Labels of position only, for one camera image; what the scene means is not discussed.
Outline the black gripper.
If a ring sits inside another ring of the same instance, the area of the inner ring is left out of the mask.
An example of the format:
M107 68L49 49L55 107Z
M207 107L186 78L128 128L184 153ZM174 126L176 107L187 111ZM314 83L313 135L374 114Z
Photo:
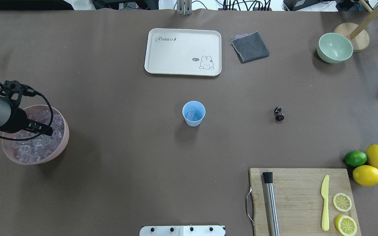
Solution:
M46 136L53 135L52 127L43 127L43 124L41 124L40 122L28 121L27 114L23 109L15 109L15 112L10 116L10 131L23 130L27 127L27 125L31 129L31 133L42 134Z

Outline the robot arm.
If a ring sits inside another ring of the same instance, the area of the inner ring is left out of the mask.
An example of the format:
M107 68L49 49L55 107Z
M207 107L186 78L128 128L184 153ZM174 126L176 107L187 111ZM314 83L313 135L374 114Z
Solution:
M49 123L46 125L32 119L28 119L27 114L23 109L19 108L19 106L16 104L16 101L10 104L8 101L0 99L0 130L5 133L16 133L20 130L26 130L30 133L35 134L35 136L22 139L8 138L0 135L0 139L20 142L32 140L41 135L51 136L53 134L53 128L51 127L51 124L53 121L54 113L48 99L40 92L34 90L32 91L32 94L42 97L46 102L51 113Z

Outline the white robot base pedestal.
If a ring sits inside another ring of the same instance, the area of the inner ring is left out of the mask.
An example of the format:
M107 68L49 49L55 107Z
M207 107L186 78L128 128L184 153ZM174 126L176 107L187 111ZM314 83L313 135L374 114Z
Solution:
M187 225L187 226L144 226L140 236L225 236L225 226Z

